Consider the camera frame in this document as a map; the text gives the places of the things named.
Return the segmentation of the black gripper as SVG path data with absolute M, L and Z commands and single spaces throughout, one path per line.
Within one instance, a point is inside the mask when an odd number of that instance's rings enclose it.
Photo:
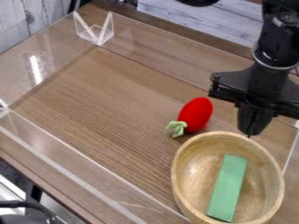
M 254 81 L 248 69 L 214 73 L 210 80 L 211 97 L 232 102 L 238 107 L 242 102 L 252 107 L 243 105 L 238 109 L 238 129 L 247 137 L 263 132 L 274 116 L 299 120 L 299 84 L 289 76 L 277 86 L 271 78 Z

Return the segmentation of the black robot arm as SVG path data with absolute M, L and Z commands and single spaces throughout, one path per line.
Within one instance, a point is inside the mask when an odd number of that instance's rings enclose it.
M 299 0 L 263 0 L 263 27 L 244 70 L 214 73 L 210 97 L 238 108 L 238 129 L 252 137 L 271 120 L 299 120 L 299 84 L 290 72 L 299 67 Z

